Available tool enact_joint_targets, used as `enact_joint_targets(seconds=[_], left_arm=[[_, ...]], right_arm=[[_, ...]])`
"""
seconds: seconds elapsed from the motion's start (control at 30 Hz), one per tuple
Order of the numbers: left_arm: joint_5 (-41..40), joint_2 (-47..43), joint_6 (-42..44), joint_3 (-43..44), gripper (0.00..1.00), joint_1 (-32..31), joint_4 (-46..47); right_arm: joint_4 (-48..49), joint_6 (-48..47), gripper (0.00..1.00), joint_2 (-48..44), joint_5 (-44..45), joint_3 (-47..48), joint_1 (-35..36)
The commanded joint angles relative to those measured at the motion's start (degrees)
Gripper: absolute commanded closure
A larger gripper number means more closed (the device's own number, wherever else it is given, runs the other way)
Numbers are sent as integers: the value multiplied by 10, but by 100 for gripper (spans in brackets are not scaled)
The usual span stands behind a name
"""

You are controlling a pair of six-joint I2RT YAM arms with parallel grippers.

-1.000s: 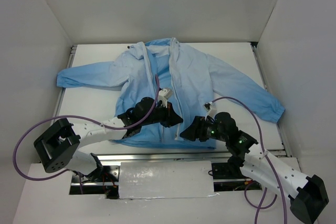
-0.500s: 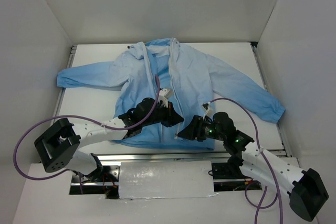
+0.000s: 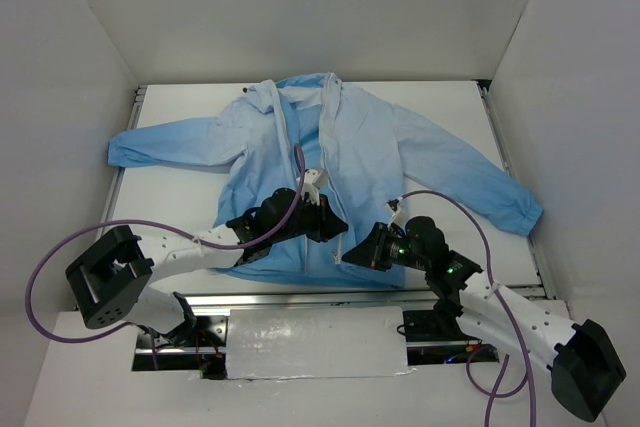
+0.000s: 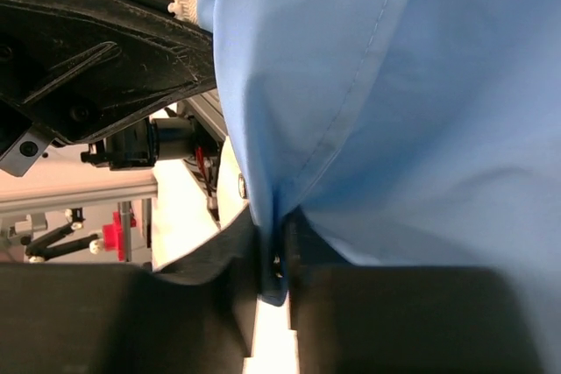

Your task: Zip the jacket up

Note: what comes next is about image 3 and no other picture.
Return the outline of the light blue zip jacket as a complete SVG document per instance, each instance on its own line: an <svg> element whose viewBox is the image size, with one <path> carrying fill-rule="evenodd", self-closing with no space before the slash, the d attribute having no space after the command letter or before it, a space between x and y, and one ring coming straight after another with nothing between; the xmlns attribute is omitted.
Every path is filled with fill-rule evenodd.
<svg viewBox="0 0 640 427"><path fill-rule="evenodd" d="M529 234L543 212L530 190L462 139L332 73L266 80L218 116L122 132L109 142L108 162L122 168L228 166L216 217L223 224L276 189L295 186L295 146L308 166L327 173L323 193L348 230L324 244L303 237L279 243L265 258L230 268L231 276L403 287L401 267L376 272L345 263L341 255L387 218L386 202L404 192L406 180L446 194L510 234Z"/></svg>

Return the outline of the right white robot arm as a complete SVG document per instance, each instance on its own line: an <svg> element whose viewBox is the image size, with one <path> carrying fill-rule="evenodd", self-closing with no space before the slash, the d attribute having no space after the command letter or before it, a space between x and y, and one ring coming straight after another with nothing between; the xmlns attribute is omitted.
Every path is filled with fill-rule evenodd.
<svg viewBox="0 0 640 427"><path fill-rule="evenodd" d="M434 318L442 336L464 333L539 368L554 398L583 421L595 421L626 378L600 324L560 317L491 281L485 269L448 246L429 217L410 219L404 230L376 223L342 259L377 271L422 271L438 298Z"/></svg>

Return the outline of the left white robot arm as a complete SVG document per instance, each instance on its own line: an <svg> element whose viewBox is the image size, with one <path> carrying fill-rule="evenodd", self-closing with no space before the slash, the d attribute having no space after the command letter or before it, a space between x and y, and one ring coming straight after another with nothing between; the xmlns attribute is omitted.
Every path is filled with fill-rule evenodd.
<svg viewBox="0 0 640 427"><path fill-rule="evenodd" d="M198 321L186 297L154 283L210 268L233 268L274 253L276 244L304 236L327 242L348 225L326 195L312 200L289 188L276 190L242 216L196 235L139 236L130 226L104 233L65 271L87 328L120 321L182 346L195 337Z"/></svg>

